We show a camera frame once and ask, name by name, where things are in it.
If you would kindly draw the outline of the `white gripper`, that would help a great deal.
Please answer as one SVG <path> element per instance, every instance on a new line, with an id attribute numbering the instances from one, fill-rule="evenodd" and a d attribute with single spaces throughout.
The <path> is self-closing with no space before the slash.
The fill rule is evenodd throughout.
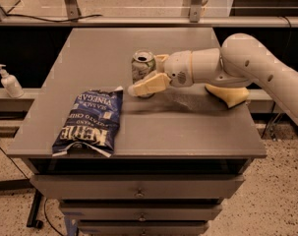
<path id="1" fill-rule="evenodd" d="M 128 87 L 130 96 L 144 96 L 166 90 L 170 85 L 176 88 L 193 84 L 191 72 L 191 52 L 175 52 L 154 56 L 157 74 L 151 73 Z"/>

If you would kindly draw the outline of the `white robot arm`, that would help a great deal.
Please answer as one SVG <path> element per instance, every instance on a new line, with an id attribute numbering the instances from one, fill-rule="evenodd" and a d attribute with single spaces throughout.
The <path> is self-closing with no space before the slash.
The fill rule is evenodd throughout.
<path id="1" fill-rule="evenodd" d="M 148 96 L 168 87 L 184 88 L 209 84 L 219 88 L 262 88 L 298 126 L 298 72 L 269 52 L 258 40 L 245 33 L 227 37 L 219 48 L 154 55 L 138 51 L 132 69 L 152 69 L 129 86 L 131 96 Z"/>

